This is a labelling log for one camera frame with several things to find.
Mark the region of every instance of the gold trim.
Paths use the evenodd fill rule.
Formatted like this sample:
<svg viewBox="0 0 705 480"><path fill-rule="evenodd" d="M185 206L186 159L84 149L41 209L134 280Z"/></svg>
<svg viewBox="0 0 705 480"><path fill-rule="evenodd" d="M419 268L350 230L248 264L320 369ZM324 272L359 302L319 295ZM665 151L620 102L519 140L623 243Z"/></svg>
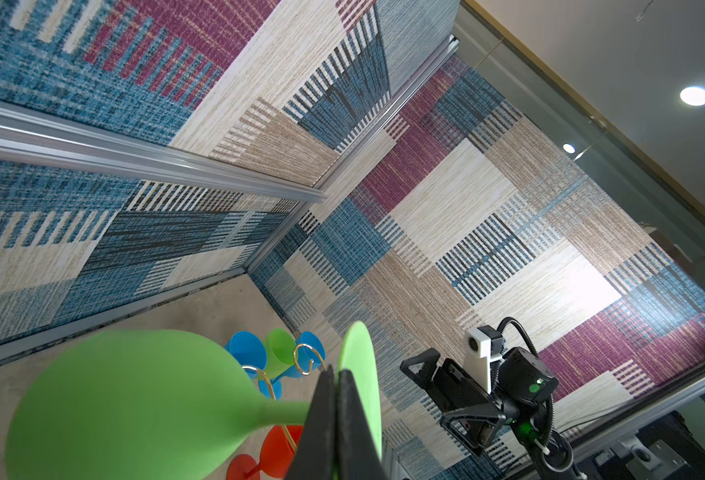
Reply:
<svg viewBox="0 0 705 480"><path fill-rule="evenodd" d="M494 18L485 8L483 8L478 0L462 0L462 5L467 8L471 13L477 14L484 22L490 24L493 29L497 31L499 36L501 36L503 42L511 44L512 47L517 49L526 59L532 63L536 68L538 68L542 74L547 77L550 82L554 83L559 87L559 89L571 98L575 104L581 108L590 119L592 119L598 127L603 128L609 134L613 135L617 140L619 140L622 145L628 149L633 155L635 155L643 165L648 168L654 175L657 176L659 181L670 187L680 200L683 200L684 206L686 206L689 211L691 211L694 216L698 216L700 220L705 224L705 206L702 202L697 200L688 190L684 188L683 185L678 183L668 172L665 171L657 162L655 162L651 157L649 157L640 147L638 147L635 142L627 138L613 123L607 120L606 117L601 114L597 108L593 107L590 102L585 100L584 97L579 95L579 93L574 90L563 78L561 78L555 71L553 71L546 63L542 62L541 59L536 56L528 47L526 47L523 42L518 40L504 25L499 23L499 21Z"/></svg>

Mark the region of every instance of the gold wire cup holder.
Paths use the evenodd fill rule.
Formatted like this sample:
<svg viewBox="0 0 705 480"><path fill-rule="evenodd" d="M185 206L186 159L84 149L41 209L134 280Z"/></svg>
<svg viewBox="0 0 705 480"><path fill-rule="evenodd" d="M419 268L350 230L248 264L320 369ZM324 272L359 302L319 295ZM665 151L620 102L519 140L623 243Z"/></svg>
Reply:
<svg viewBox="0 0 705 480"><path fill-rule="evenodd" d="M315 364L315 360L312 358L309 359L309 372L305 372L302 370L302 367L300 366L300 348L305 347L309 349L312 353L315 353L315 356L320 360L320 368L325 370L326 369L326 362L323 361L323 357L320 355L318 350L315 349L314 346L308 345L307 343L300 343L299 345L294 347L294 366L296 367L297 370L299 370L302 375L308 376L310 373L312 373L312 366Z"/></svg>
<svg viewBox="0 0 705 480"><path fill-rule="evenodd" d="M312 353L316 355L318 360L320 361L320 368L322 370L326 369L326 362L323 361L323 357L320 355L318 350L312 345L308 345L307 343L300 343L299 345L294 347L293 351L293 358L294 358L294 366L296 367L297 370L299 370L302 375L308 376L310 373L312 373L312 366L315 365L315 360L312 358L309 359L309 371L305 371L302 369L300 366L300 348L307 348L309 349ZM278 398L275 395L275 389L272 388L272 382L270 380L270 377L261 369L257 369L255 366L251 365L242 365L240 368L243 370L251 370L252 372L256 372L256 375L265 382L265 385L267 385L267 391L270 392L270 398L273 400L277 400ZM286 437L286 440L289 442L289 446L291 447L291 451L296 453L296 442L294 442L294 439L291 437L291 434L289 433L289 428L286 427L285 425L280 426L281 429L283 430L283 435Z"/></svg>
<svg viewBox="0 0 705 480"><path fill-rule="evenodd" d="M255 366L251 365L242 365L240 368L242 368L243 370L251 370L252 372L256 372L256 375L259 376L260 379L262 379L262 381L265 382L265 384L267 385L267 390L270 392L270 398L272 398L273 400L278 399L275 396L275 389L272 388L272 382L270 381L270 377L267 376L267 374L263 370L257 369ZM294 439L289 433L289 428L285 425L281 425L280 427L283 430L283 435L286 436L286 440L289 442L289 447L291 447L291 451L296 453L296 443L294 442Z"/></svg>

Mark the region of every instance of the beige floor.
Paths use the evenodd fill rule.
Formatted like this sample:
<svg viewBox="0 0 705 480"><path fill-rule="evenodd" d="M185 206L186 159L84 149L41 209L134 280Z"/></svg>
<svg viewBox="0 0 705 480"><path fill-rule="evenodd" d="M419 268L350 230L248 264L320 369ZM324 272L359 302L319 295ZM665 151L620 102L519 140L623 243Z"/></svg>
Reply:
<svg viewBox="0 0 705 480"><path fill-rule="evenodd" d="M248 330L263 338L269 331L279 327L286 328L251 279L243 275L108 328L186 330L224 345L239 330ZM16 405L38 375L70 344L66 342L0 367L0 480L6 479L3 448ZM282 398L309 400L315 389L316 378L317 375L312 374L304 379L285 379L282 383ZM268 430L264 428L253 434L233 456L248 453L258 459L259 449ZM229 463L230 459L207 478L224 479Z"/></svg>

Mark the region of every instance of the black equipment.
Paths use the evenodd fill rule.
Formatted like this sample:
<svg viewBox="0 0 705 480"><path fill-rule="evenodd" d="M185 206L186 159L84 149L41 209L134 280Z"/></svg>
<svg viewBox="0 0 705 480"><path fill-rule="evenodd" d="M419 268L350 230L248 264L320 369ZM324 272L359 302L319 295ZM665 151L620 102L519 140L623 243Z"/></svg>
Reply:
<svg viewBox="0 0 705 480"><path fill-rule="evenodd" d="M479 329L491 339L492 356L504 351L502 332L514 326L529 350L515 347L501 361L491 364L491 392L486 392L455 360L445 359L438 366L440 353L431 348L404 360L400 370L425 390L443 417L440 426L462 443L473 455L480 456L494 441L503 426L510 426L515 437L531 456L542 480L583 478L574 465L571 446L553 429L552 393L559 380L539 359L521 324L507 317L497 329ZM469 348L478 351L470 337Z"/></svg>

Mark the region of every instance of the blue plastic cup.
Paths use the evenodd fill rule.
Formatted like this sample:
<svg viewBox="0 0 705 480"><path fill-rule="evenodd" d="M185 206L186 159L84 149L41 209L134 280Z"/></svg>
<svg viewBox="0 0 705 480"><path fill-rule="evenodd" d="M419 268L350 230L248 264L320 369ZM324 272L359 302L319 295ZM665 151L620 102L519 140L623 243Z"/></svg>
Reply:
<svg viewBox="0 0 705 480"><path fill-rule="evenodd" d="M326 351L323 349L323 344L320 342L317 336L315 336L314 333L312 332L304 332L302 335L300 335L300 338L296 339L295 345L299 345L300 343L306 343L307 345L312 346L315 350L318 350L318 353L320 353L320 357L322 359L326 359ZM297 352L297 359L299 360L300 366L302 367L302 370L305 372L309 370L309 360L312 359L312 369L315 370L320 367L320 361L318 357L316 356L315 353L312 352L312 350L305 348L305 347L300 347L299 352ZM302 378L302 373L296 369L295 366L290 366L289 370L286 370L284 373L280 374L278 378L282 378L284 376L288 376L294 379L300 379Z"/></svg>
<svg viewBox="0 0 705 480"><path fill-rule="evenodd" d="M272 390L275 392L275 399L280 400L280 397L283 394L283 387L280 384L280 380L273 379L270 383L272 383ZM270 396L270 389L267 388L267 384L262 380L259 381L259 391L262 392L262 395L265 397L272 398Z"/></svg>
<svg viewBox="0 0 705 480"><path fill-rule="evenodd" d="M251 332L236 333L230 338L224 349L230 352L241 365L255 366L260 370L264 370L267 365L267 351L264 350L264 345L259 337ZM251 379L256 377L256 372L252 370L243 371Z"/></svg>

